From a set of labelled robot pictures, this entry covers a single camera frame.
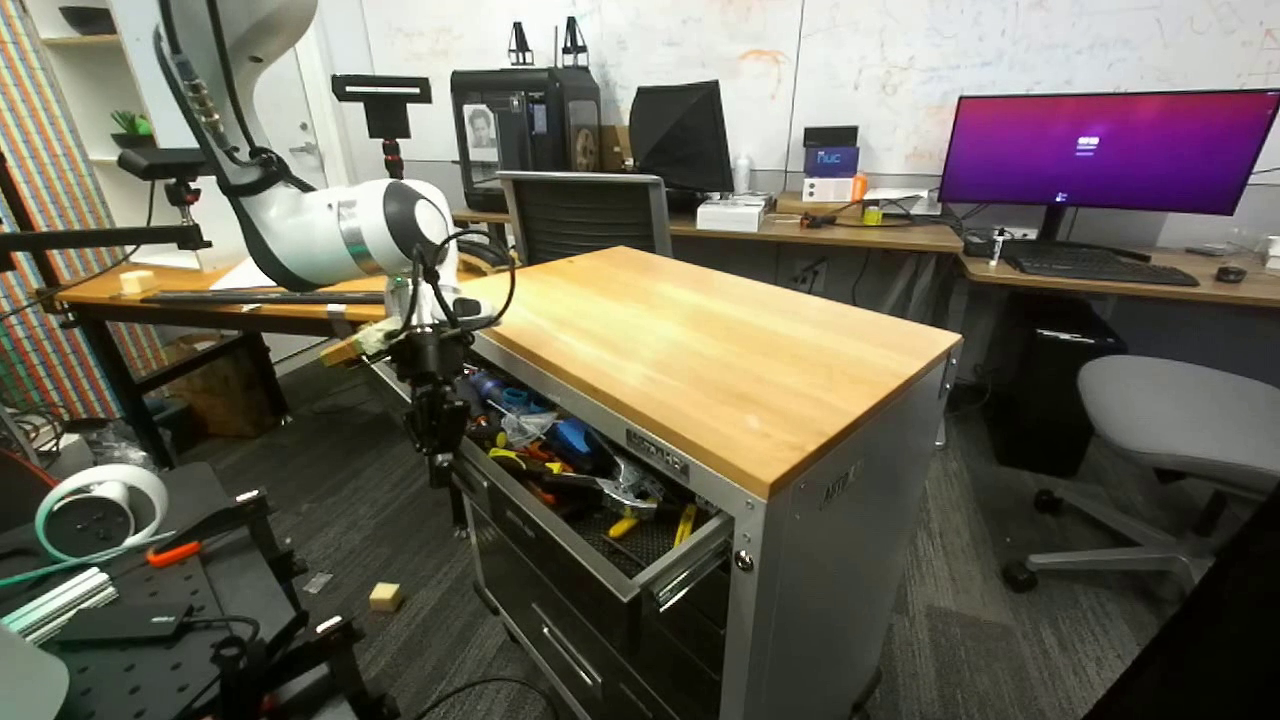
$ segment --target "computer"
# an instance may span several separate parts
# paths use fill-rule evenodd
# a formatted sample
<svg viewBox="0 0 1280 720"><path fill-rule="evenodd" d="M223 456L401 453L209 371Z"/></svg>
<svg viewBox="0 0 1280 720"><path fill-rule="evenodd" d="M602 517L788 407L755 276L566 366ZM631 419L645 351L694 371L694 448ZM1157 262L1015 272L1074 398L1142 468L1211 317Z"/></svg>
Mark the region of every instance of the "computer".
<svg viewBox="0 0 1280 720"><path fill-rule="evenodd" d="M1280 109L1277 90L962 96L946 204L1045 204L1021 272L1197 284L1185 272L1057 245L1067 210L1231 215Z"/></svg>
<svg viewBox="0 0 1280 720"><path fill-rule="evenodd" d="M667 186L673 211L734 191L722 81L635 90L629 131L631 167Z"/></svg>

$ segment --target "table leg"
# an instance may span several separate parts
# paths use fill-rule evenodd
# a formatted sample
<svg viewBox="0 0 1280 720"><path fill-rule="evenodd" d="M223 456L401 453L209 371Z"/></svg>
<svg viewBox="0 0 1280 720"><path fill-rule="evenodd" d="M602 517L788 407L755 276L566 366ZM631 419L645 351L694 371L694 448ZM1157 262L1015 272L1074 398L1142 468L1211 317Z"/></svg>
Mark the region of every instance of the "table leg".
<svg viewBox="0 0 1280 720"><path fill-rule="evenodd" d="M269 394L272 415L284 419L287 402L284 402L269 340L260 332L245 332L245 349L254 358L258 386Z"/></svg>
<svg viewBox="0 0 1280 720"><path fill-rule="evenodd" d="M109 332L103 322L80 317L75 326L80 326L80 338L85 338L96 367L103 371L113 402L125 411L138 446L151 456L151 463L172 468L172 453L164 448L159 426L144 402L144 389L134 380L128 366L117 349L117 338Z"/></svg>

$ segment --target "red object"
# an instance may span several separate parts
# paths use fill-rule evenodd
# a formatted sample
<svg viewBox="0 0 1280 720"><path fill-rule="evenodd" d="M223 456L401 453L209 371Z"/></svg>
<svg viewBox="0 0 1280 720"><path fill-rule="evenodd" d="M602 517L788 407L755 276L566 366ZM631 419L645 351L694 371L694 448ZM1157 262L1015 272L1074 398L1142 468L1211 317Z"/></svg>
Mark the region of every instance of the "red object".
<svg viewBox="0 0 1280 720"><path fill-rule="evenodd" d="M150 570L151 570L151 574L164 574L164 570L177 570L177 566L186 566L186 561L193 561L193 556L199 556L199 551L204 551L199 539L172 543L172 547L150 547Z"/></svg>

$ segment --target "tools in drawer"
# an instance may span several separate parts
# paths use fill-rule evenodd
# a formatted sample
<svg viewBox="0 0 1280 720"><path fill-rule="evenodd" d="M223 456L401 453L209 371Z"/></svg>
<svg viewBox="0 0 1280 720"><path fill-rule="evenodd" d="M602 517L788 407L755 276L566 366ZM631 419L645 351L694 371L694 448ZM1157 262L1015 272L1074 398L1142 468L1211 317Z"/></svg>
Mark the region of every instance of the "tools in drawer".
<svg viewBox="0 0 1280 720"><path fill-rule="evenodd" d="M473 398L470 442L543 507L569 524L597 521L607 543L629 543L649 521L667 530L667 547L682 543L675 535L694 535L697 514L683 514L694 505L688 492L607 446L586 419L490 366L470 366L465 386Z"/></svg>

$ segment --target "whiteboard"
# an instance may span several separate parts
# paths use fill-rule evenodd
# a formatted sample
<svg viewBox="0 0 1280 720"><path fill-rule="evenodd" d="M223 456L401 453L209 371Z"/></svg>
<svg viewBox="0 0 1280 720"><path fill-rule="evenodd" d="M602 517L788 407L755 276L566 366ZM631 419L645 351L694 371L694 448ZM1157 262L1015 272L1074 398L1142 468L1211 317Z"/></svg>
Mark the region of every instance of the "whiteboard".
<svg viewBox="0 0 1280 720"><path fill-rule="evenodd" d="M805 0L802 47L802 128L872 172L942 172L965 93L1280 90L1277 0Z"/></svg>
<svg viewBox="0 0 1280 720"><path fill-rule="evenodd" d="M373 71L434 75L438 105L418 109L418 162L455 162L452 70L508 70L514 21L535 66L556 66L561 29L575 15L602 86L606 124L623 124L640 86L722 81L738 157L780 163L797 81L797 0L363 0Z"/></svg>
<svg viewBox="0 0 1280 720"><path fill-rule="evenodd" d="M1277 0L319 6L351 10L328 29L333 71L434 75L438 105L412 109L412 162L455 162L449 75L503 70L514 21L535 66L556 59L566 15L582 21L607 124L635 86L722 81L734 151L788 172L808 124L861 124L872 172L942 172L965 93L1280 90Z"/></svg>

